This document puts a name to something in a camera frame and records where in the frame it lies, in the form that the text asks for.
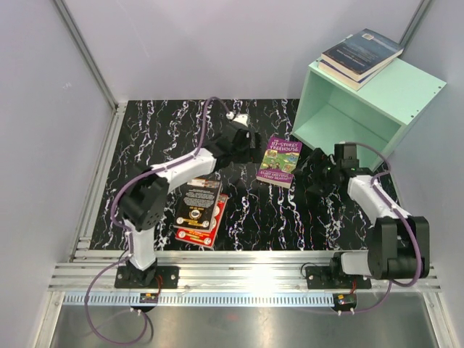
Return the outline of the purple Treehouse book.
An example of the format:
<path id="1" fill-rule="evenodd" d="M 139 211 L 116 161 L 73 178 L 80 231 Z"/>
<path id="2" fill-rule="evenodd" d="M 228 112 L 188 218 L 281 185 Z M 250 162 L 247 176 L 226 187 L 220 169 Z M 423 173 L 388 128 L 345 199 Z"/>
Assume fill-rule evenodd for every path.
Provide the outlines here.
<path id="1" fill-rule="evenodd" d="M 257 180 L 289 189 L 294 179 L 302 143 L 271 137 L 257 171 Z"/>

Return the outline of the black paperback book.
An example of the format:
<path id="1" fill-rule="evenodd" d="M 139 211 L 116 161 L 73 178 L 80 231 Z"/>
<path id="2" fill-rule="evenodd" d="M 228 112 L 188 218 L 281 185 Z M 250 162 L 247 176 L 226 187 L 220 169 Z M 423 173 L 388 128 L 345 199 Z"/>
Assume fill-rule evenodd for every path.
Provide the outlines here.
<path id="1" fill-rule="evenodd" d="M 194 178 L 181 186 L 181 200 L 175 211 L 174 226 L 201 232 L 210 232 L 222 183 L 206 178 Z"/>

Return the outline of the blue orange paperback book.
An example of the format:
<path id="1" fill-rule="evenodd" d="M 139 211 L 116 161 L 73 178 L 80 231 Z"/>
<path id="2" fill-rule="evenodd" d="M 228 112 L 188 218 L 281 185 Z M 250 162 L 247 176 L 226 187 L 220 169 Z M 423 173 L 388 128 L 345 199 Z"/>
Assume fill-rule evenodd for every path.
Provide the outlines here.
<path id="1" fill-rule="evenodd" d="M 365 84 L 367 84 L 370 80 L 372 80 L 375 76 L 377 76 L 377 74 L 381 72 L 381 69 L 378 69 L 377 71 L 372 72 L 370 75 L 367 75 L 366 77 L 360 80 L 355 80 L 349 77 L 347 74 L 343 73 L 342 71 L 337 70 L 334 66 L 330 65 L 323 59 L 318 62 L 318 68 L 327 75 L 338 80 L 338 82 L 343 83 L 344 85 L 350 87 L 355 91 L 359 91 Z"/>

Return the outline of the dark blue hardcover book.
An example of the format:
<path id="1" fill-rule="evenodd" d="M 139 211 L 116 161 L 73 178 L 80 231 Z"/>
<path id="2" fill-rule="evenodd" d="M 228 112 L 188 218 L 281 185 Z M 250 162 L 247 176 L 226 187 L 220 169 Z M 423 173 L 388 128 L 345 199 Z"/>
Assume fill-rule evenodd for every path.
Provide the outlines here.
<path id="1" fill-rule="evenodd" d="M 397 42 L 366 28 L 324 51 L 320 60 L 360 80 L 389 64 L 403 50 Z"/>

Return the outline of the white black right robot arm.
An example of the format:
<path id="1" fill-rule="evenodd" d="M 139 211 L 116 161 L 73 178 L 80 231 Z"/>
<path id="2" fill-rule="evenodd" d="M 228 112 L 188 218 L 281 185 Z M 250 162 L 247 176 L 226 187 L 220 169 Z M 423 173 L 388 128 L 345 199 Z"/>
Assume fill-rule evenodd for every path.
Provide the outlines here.
<path id="1" fill-rule="evenodd" d="M 367 250 L 335 253 L 318 278 L 337 288 L 370 279 L 413 286 L 430 272 L 429 222 L 424 216 L 411 215 L 384 191 L 381 175 L 361 166 L 358 146 L 357 142 L 339 143 L 330 155 L 316 148 L 307 158 L 313 166 L 310 192 L 323 197 L 332 188 L 344 189 L 374 227 Z"/>

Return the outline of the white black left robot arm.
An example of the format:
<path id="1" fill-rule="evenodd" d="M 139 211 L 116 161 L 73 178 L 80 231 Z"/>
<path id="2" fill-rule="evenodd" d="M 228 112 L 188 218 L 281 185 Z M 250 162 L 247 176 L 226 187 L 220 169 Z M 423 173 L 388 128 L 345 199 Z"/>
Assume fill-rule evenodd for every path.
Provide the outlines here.
<path id="1" fill-rule="evenodd" d="M 203 146 L 178 159 L 143 169 L 117 194 L 112 206 L 123 221 L 114 224 L 124 229 L 128 241 L 126 267 L 130 278 L 141 288 L 156 279 L 157 257 L 154 251 L 154 228 L 160 221 L 167 195 L 188 181 L 215 173 L 231 163 L 259 163 L 262 160 L 262 137 L 241 126 L 206 141 Z"/>

